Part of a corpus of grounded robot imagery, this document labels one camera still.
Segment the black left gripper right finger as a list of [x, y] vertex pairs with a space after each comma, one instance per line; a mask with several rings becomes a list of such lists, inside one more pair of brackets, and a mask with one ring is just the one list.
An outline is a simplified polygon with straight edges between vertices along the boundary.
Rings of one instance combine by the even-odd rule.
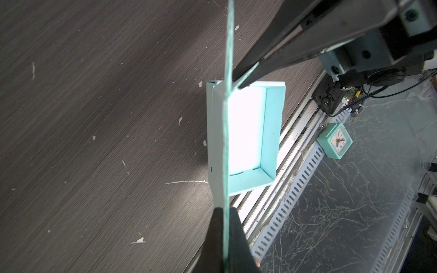
[[229, 220], [229, 272], [259, 273], [236, 208], [230, 209]]

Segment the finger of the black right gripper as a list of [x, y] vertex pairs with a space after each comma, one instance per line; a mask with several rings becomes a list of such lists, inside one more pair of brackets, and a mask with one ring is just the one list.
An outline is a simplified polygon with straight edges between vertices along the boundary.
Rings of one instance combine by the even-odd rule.
[[233, 70], [232, 80], [235, 82], [257, 62], [266, 59], [267, 53], [299, 25], [309, 27], [335, 5], [336, 1], [283, 1], [270, 25]]

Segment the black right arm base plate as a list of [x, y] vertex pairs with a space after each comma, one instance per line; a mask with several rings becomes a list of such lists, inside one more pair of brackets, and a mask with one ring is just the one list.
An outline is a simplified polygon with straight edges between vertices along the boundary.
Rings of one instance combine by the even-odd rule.
[[325, 74], [316, 87], [312, 99], [325, 114], [333, 115], [346, 93], [346, 88], [338, 81], [332, 81], [332, 77]]

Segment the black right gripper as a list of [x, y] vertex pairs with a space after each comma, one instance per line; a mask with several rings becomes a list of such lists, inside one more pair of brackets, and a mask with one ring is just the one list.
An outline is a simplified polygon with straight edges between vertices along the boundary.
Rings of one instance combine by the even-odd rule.
[[[396, 16], [398, 10], [398, 1], [337, 1], [311, 26], [252, 66], [239, 78], [240, 88], [322, 53], [322, 66], [339, 80], [404, 80], [436, 69], [436, 1], [407, 1]], [[344, 42], [349, 43], [325, 53]]]

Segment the light blue paper box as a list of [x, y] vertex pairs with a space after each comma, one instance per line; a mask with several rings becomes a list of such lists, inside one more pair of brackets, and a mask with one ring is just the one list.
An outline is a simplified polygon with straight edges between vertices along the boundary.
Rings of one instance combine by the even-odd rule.
[[213, 206], [223, 209], [223, 265], [229, 273], [229, 215], [232, 196], [271, 185], [276, 176], [286, 85], [257, 81], [240, 88], [232, 80], [234, 2], [228, 3], [222, 81], [207, 83], [208, 183]]

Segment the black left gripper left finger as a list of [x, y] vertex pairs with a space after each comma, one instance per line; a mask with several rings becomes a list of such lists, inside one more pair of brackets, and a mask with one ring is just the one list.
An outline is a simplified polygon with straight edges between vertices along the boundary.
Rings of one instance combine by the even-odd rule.
[[223, 209], [215, 208], [193, 273], [223, 273]]

